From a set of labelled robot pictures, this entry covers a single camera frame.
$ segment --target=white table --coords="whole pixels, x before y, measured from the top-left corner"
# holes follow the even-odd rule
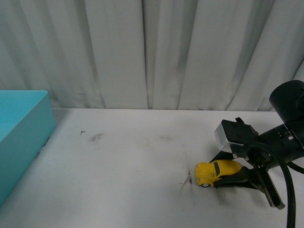
[[[195,165],[218,153],[214,130],[222,119],[241,117],[262,133],[282,123],[274,112],[55,109],[54,115],[57,128],[0,208],[1,228],[286,226],[286,208],[270,208],[261,192],[202,188],[194,180]],[[304,227],[303,176],[291,173],[296,226]],[[287,204],[281,170],[270,175]]]

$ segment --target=toy car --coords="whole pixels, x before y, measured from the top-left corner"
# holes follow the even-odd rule
[[[195,179],[204,188],[213,187],[214,182],[224,176],[239,172],[241,168],[240,163],[232,160],[216,160],[211,163],[201,162],[195,167]]]

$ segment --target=turquoise bin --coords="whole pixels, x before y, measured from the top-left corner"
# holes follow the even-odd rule
[[[47,91],[0,90],[0,206],[54,128]]]

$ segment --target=white curtain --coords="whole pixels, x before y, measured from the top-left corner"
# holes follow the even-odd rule
[[[0,1],[0,89],[54,107],[270,110],[303,59],[303,0]]]

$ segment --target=toy car wheel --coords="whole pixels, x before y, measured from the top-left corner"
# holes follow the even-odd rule
[[[207,188],[207,187],[210,186],[210,184],[208,184],[208,183],[203,183],[201,186],[202,186],[203,188]]]

